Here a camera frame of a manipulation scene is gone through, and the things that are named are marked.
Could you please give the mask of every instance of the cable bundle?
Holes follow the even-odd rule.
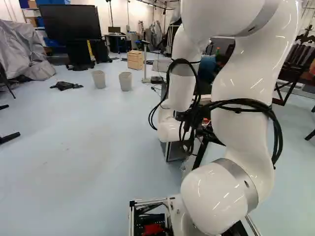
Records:
[[[236,113],[242,113],[242,112],[260,112],[264,113],[268,118],[270,118],[273,123],[274,123],[274,149],[273,149],[273,154],[272,154],[272,163],[275,165],[275,163],[278,161],[282,150],[283,150],[283,134],[281,130],[281,126],[279,121],[277,120],[277,117],[275,113],[272,111],[272,108],[267,106],[266,104],[253,100],[253,99],[248,99],[248,98],[237,98],[237,99],[231,99],[231,100],[223,100],[223,101],[217,101],[217,102],[212,102],[209,103],[205,106],[200,106],[199,102],[201,100],[201,95],[200,95],[200,88],[199,88],[199,79],[198,75],[192,66],[192,63],[189,62],[186,59],[176,59],[174,60],[166,74],[166,81],[167,81],[167,88],[166,88],[166,93],[161,100],[150,112],[149,114],[149,124],[150,126],[154,129],[157,130],[157,128],[153,124],[153,116],[156,112],[156,110],[159,108],[159,106],[164,102],[168,96],[168,88],[169,88],[169,80],[170,80],[170,72],[174,69],[174,67],[178,64],[187,64],[191,70],[193,71],[193,74],[196,78],[196,93],[197,95],[195,96],[195,99],[193,103],[191,104],[190,108],[182,113],[182,121],[180,123],[180,128],[179,128],[179,140],[183,144],[183,149],[184,151],[187,152],[188,155],[191,155],[193,152],[194,148],[194,139],[197,134],[197,129],[200,127],[202,120],[204,117],[210,118],[210,112],[216,108],[224,109],[227,111],[232,111]],[[231,104],[236,104],[236,105],[243,105],[243,106],[248,106],[251,107],[252,109],[242,109],[242,108],[231,108],[227,107],[226,105],[231,105]],[[189,140],[187,141],[188,144],[186,144],[187,149],[184,148],[184,140],[185,140],[185,135],[187,132],[189,132],[189,129],[191,129],[190,137]]]

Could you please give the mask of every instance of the black cloth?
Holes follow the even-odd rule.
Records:
[[[64,91],[67,89],[79,89],[83,88],[83,85],[68,83],[64,81],[57,82],[56,85],[51,86],[51,89],[58,88],[60,91]]]

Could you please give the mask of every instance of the blue shirt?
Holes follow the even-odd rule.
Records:
[[[215,79],[214,70],[217,66],[216,56],[203,56],[198,69],[198,77],[201,81],[211,84]]]

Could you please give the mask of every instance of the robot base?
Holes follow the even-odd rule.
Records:
[[[158,207],[164,206],[164,213]],[[180,195],[157,200],[134,200],[129,205],[129,236],[207,236],[191,221]],[[261,236],[247,215],[246,220],[255,236]],[[222,236],[249,236],[241,221]]]

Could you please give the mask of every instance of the tripod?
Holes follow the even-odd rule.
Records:
[[[8,108],[8,107],[9,107],[9,105],[0,106],[0,110],[3,110],[3,109]],[[17,132],[17,133],[14,133],[14,134],[9,134],[9,135],[4,136],[4,137],[0,136],[0,145],[4,144],[6,142],[9,142],[12,139],[15,139],[15,138],[19,137],[20,135],[21,135],[20,132]]]

